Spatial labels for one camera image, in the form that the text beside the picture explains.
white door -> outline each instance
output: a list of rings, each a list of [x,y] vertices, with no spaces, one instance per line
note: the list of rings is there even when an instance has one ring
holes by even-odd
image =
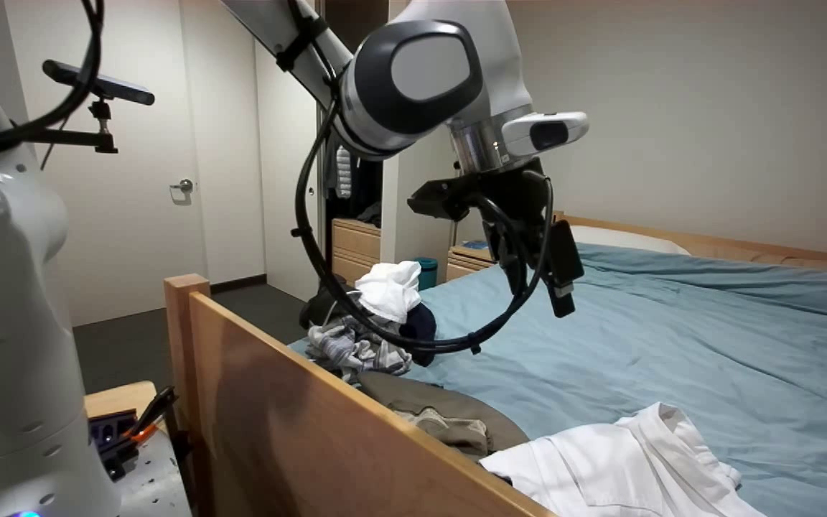
[[[296,227],[296,178],[315,137],[315,102],[285,74],[275,61],[258,46],[258,127],[262,127],[262,189],[263,189],[263,265],[268,284],[309,300],[319,275],[308,261]],[[319,234],[322,196],[309,182],[304,194],[308,218]]]
[[[54,106],[67,87],[41,63],[80,63],[90,40],[77,0],[6,0],[29,115]],[[161,307],[161,281],[204,274],[202,182],[183,66],[179,0],[113,0],[103,25],[103,74],[154,93],[154,106],[113,103],[121,155],[57,148],[48,183],[69,208],[69,241],[57,258],[75,324]],[[95,130],[77,109],[69,130]],[[192,202],[170,183],[194,182]]]

